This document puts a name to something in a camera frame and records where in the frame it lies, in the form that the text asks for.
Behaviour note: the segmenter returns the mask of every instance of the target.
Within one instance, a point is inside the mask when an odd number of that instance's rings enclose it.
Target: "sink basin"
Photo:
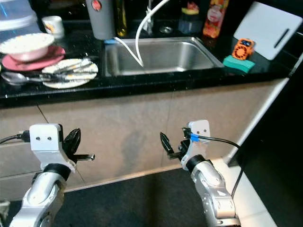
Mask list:
[[[134,39],[124,39],[135,53]],[[120,43],[106,44],[106,76],[131,76],[223,67],[194,37],[139,40],[142,68]]]

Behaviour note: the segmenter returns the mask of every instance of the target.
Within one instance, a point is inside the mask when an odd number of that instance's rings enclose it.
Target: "white bowl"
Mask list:
[[[34,61],[46,55],[54,37],[46,33],[20,35],[0,44],[0,52],[17,61]]]

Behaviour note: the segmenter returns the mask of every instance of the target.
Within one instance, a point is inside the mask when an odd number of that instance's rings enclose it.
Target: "spoon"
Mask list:
[[[42,79],[42,78],[29,78],[29,77],[25,77],[21,73],[16,73],[16,72],[3,72],[1,73],[1,76],[10,85],[14,85],[14,86],[21,86],[28,82],[43,82],[43,81],[52,80],[52,79]]]

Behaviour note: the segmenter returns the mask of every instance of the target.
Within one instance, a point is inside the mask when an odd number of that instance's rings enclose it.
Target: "dark floor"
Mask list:
[[[9,219],[21,202],[13,202]],[[188,171],[171,170],[65,194],[54,227],[205,227]]]

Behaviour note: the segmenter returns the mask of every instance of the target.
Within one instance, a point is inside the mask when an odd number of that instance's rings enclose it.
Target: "orange bottle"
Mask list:
[[[203,28],[204,35],[211,38],[219,36],[228,2],[229,0],[211,0]]]

